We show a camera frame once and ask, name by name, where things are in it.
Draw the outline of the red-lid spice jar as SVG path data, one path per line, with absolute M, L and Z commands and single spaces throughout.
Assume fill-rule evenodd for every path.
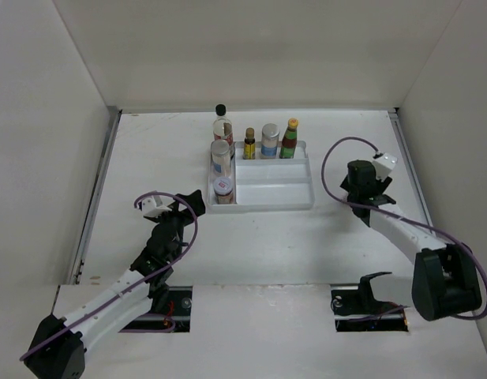
M 213 182 L 213 191 L 218 205 L 229 205 L 233 203 L 234 186 L 231 178 L 216 178 Z

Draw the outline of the small yellow label bottle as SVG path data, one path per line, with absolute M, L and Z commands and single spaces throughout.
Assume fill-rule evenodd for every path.
M 249 127 L 245 131 L 243 159 L 255 159 L 255 130 Z

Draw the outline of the silver-lid spice jar blue label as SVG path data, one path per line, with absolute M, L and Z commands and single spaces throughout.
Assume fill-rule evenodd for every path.
M 277 154 L 279 143 L 279 127 L 276 124 L 268 123 L 262 128 L 261 135 L 261 159 L 274 159 Z

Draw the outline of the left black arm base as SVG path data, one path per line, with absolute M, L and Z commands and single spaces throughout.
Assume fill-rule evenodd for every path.
M 154 297 L 152 308 L 127 324 L 121 333 L 190 332 L 192 308 L 192 286 L 165 286 Z

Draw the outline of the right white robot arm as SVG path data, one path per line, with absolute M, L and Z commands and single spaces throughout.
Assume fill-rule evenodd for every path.
M 347 164 L 340 187 L 353 213 L 383 235 L 414 264 L 411 300 L 427 321 L 474 311 L 482 304 L 475 264 L 457 242 L 447 243 L 424 227 L 404 221 L 396 201 L 384 191 L 391 183 L 379 171 L 391 172 L 375 159 Z

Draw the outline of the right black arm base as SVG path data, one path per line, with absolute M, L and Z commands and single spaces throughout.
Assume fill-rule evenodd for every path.
M 331 285 L 337 332 L 408 332 L 407 306 L 374 296 L 371 280 L 389 275 L 390 272 L 375 272 L 362 276 L 356 284 Z

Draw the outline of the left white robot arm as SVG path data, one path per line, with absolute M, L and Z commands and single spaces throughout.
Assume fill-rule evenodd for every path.
M 108 337 L 137 317 L 167 308 L 166 281 L 174 265 L 192 248 L 184 230 L 199 227 L 206 208 L 200 190 L 189 195 L 152 191 L 133 206 L 155 223 L 150 238 L 127 270 L 93 300 L 63 317 L 49 314 L 36 329 L 20 361 L 38 378 L 79 378 L 87 357 Z

